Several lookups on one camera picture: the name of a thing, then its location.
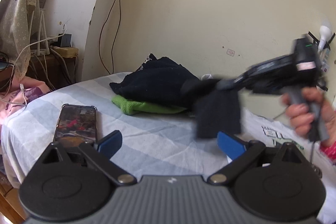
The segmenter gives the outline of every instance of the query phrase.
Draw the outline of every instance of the cream wall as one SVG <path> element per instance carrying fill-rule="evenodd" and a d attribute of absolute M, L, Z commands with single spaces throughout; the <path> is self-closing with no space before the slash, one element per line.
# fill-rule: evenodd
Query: cream wall
<path fill-rule="evenodd" d="M 115 72 L 133 71 L 152 52 L 168 56 L 196 76 L 235 76 L 254 63 L 287 54 L 292 41 L 311 31 L 319 35 L 328 18 L 336 29 L 336 0 L 121 0 L 122 22 L 114 46 Z M 117 26 L 111 15 L 104 60 Z M 226 54 L 235 51 L 234 57 Z M 335 49 L 330 56 L 328 98 L 336 93 Z M 278 98 L 244 97 L 259 115 L 274 117 Z"/>

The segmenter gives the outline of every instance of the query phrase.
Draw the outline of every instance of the ribbed gray surface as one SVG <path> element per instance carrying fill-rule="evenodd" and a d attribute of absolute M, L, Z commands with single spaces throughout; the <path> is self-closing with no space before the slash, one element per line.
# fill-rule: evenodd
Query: ribbed gray surface
<path fill-rule="evenodd" d="M 28 219 L 27 224 L 45 223 Z M 119 187 L 97 213 L 72 224 L 266 224 L 244 211 L 225 187 L 201 176 L 144 176 L 137 185 Z M 292 222 L 317 224 L 316 219 Z"/>

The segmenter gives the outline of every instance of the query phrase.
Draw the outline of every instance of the curtain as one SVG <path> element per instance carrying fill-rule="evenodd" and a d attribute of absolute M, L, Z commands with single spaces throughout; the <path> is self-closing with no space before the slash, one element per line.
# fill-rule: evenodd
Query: curtain
<path fill-rule="evenodd" d="M 11 62 L 38 31 L 39 17 L 39 0 L 1 0 L 0 51 L 7 53 Z M 19 80 L 25 76 L 29 60 L 30 49 L 27 48 L 16 62 L 15 75 Z"/>
<path fill-rule="evenodd" d="M 37 32 L 39 16 L 39 0 L 1 0 L 0 51 L 7 53 L 11 62 L 29 45 L 30 34 Z M 29 60 L 30 48 L 27 48 L 16 63 L 15 73 L 19 80 L 25 76 Z"/>

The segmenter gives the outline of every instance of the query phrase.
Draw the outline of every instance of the fingernail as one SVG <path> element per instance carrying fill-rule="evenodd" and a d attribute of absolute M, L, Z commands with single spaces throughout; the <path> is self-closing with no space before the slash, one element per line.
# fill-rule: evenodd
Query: fingernail
<path fill-rule="evenodd" d="M 301 109 L 301 110 L 308 111 L 308 106 L 307 106 L 306 104 L 301 104 L 301 105 L 300 105 L 300 109 Z"/>

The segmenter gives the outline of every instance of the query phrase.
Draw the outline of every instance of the black cloth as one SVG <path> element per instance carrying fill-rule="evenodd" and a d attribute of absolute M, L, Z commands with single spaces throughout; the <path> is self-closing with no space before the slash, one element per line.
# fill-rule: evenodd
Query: black cloth
<path fill-rule="evenodd" d="M 200 81 L 168 57 L 156 59 L 150 54 L 138 70 L 127 75 L 120 84 L 110 83 L 110 87 L 128 100 L 188 108 L 188 102 L 180 93 L 186 80 Z"/>
<path fill-rule="evenodd" d="M 241 133 L 241 107 L 238 90 L 217 90 L 219 79 L 187 81 L 181 92 L 193 104 L 196 137 L 217 138 L 218 132 Z"/>

